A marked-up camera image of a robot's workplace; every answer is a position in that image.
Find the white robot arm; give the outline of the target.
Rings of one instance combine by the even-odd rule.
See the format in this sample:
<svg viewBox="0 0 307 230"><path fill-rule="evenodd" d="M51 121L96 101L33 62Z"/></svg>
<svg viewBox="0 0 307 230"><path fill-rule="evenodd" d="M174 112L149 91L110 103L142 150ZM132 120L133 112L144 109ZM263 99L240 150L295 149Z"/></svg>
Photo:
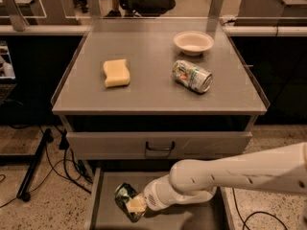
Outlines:
<svg viewBox="0 0 307 230"><path fill-rule="evenodd" d="M130 213L160 211L174 204L203 203L218 187L290 195L307 193L307 144L245 153L223 159L180 160L125 206Z"/></svg>

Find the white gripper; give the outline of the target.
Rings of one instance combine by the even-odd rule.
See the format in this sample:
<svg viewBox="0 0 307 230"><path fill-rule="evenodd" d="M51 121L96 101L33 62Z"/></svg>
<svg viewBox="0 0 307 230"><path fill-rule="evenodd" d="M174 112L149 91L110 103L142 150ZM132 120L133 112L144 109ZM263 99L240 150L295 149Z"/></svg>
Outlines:
<svg viewBox="0 0 307 230"><path fill-rule="evenodd" d="M177 192L170 184L169 176L164 175L150 182L139 194L126 203L129 213L143 213L147 205L153 211L160 211L176 204Z"/></svg>

